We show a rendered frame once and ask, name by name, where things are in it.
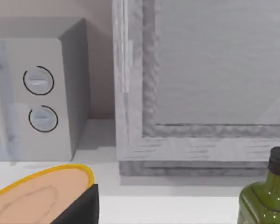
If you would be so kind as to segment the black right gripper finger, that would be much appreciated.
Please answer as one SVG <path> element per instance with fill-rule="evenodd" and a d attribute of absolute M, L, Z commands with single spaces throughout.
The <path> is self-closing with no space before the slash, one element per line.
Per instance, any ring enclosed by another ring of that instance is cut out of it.
<path fill-rule="evenodd" d="M 77 200 L 64 210 L 51 224 L 98 224 L 98 184 L 91 185 Z"/>

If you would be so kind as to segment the tan board with yellow rim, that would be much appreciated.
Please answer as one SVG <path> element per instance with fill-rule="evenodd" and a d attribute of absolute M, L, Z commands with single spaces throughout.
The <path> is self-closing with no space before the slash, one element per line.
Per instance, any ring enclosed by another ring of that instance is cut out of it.
<path fill-rule="evenodd" d="M 26 176 L 0 190 L 0 224 L 53 224 L 94 183 L 93 171 L 80 164 Z"/>

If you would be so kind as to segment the pale microwave knob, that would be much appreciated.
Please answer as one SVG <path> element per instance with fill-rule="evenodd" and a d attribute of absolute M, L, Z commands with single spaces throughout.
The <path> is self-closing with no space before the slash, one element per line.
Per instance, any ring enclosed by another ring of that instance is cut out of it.
<path fill-rule="evenodd" d="M 32 94 L 44 96 L 49 94 L 55 85 L 51 72 L 42 66 L 36 66 L 23 74 L 23 84 Z"/>
<path fill-rule="evenodd" d="M 30 125 L 41 133 L 49 133 L 58 125 L 57 113 L 46 105 L 31 109 L 28 114 L 28 120 Z"/>

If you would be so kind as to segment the pale microwave oven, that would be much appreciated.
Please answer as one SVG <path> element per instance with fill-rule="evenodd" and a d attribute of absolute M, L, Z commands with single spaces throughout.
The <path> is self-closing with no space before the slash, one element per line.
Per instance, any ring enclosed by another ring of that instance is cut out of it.
<path fill-rule="evenodd" d="M 86 23 L 77 17 L 0 17 L 0 161 L 70 161 L 90 106 Z M 42 66 L 54 77 L 44 96 L 23 84 L 25 71 Z M 49 133 L 29 123 L 31 109 L 58 115 Z"/>

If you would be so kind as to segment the green bottle with black cap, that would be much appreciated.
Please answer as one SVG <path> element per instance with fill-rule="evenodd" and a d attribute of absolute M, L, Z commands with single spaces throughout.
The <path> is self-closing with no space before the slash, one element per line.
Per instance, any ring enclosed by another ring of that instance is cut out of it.
<path fill-rule="evenodd" d="M 265 181 L 241 190 L 237 224 L 280 224 L 280 147 L 270 150 Z"/>

